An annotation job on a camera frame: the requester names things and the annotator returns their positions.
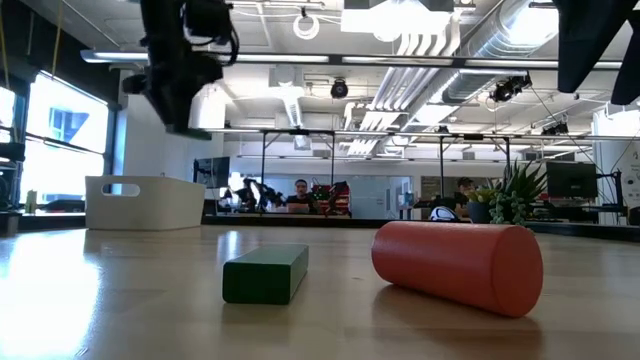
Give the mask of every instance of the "green wooden block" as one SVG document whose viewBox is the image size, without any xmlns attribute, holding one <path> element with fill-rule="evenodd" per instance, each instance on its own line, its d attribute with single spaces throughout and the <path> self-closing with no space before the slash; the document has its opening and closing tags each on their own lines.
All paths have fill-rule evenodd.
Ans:
<svg viewBox="0 0 640 360">
<path fill-rule="evenodd" d="M 307 245 L 262 246 L 224 264 L 222 298 L 234 304 L 287 305 L 308 265 Z"/>
</svg>

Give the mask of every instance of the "red foam roller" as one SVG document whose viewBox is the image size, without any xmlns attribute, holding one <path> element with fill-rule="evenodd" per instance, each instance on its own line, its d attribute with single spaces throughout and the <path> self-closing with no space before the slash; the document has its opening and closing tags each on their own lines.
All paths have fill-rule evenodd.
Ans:
<svg viewBox="0 0 640 360">
<path fill-rule="evenodd" d="M 521 317 L 542 291 L 542 256 L 521 226 L 391 222 L 376 233 L 373 266 L 384 280 Z"/>
</svg>

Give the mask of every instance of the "white plastic bin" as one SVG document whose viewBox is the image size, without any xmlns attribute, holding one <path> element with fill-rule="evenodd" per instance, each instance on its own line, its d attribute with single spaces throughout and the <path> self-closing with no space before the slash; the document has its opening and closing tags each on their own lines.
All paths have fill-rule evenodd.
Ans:
<svg viewBox="0 0 640 360">
<path fill-rule="evenodd" d="M 205 188 L 155 176 L 87 176 L 86 225 L 95 230 L 173 230 L 200 226 Z M 136 194 L 105 194 L 123 184 Z"/>
</svg>

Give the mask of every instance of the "person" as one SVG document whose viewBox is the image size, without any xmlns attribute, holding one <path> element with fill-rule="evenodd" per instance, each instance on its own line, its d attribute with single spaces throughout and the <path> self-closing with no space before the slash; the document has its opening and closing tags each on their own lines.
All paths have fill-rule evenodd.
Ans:
<svg viewBox="0 0 640 360">
<path fill-rule="evenodd" d="M 311 194 L 307 192 L 308 189 L 309 186 L 305 180 L 299 179 L 296 181 L 296 194 L 287 198 L 289 212 L 318 213 L 318 205 Z"/>
<path fill-rule="evenodd" d="M 467 203 L 469 202 L 469 194 L 476 190 L 473 180 L 468 177 L 461 177 L 457 182 L 458 191 L 453 194 L 456 200 L 456 214 L 460 217 L 469 217 Z"/>
</svg>

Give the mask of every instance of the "computer monitor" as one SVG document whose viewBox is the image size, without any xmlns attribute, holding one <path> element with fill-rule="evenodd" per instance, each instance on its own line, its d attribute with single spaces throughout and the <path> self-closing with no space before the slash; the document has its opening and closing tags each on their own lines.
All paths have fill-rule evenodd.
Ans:
<svg viewBox="0 0 640 360">
<path fill-rule="evenodd" d="M 198 159 L 193 163 L 193 181 L 207 189 L 228 187 L 229 165 L 229 157 Z"/>
<path fill-rule="evenodd" d="M 598 197 L 595 164 L 548 162 L 547 192 L 550 197 Z"/>
</svg>

